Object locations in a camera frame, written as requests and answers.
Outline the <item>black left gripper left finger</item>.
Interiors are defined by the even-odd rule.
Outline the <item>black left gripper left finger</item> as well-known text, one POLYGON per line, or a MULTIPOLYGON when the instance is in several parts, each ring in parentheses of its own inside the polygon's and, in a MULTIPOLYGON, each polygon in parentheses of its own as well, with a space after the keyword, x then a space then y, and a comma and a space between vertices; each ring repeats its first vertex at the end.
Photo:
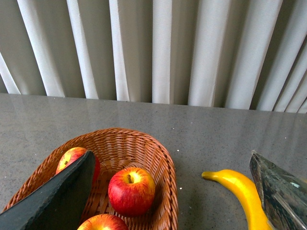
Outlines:
POLYGON ((76 230, 92 188, 95 156, 87 151, 0 215, 2 230, 76 230))

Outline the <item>worn left gripper right finger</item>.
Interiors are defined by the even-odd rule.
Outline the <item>worn left gripper right finger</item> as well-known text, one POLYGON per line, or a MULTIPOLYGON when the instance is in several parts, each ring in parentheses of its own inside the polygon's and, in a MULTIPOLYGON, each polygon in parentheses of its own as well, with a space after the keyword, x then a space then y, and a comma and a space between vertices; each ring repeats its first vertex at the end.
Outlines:
POLYGON ((269 225, 274 230, 305 230, 307 183, 254 150, 249 168, 269 225))

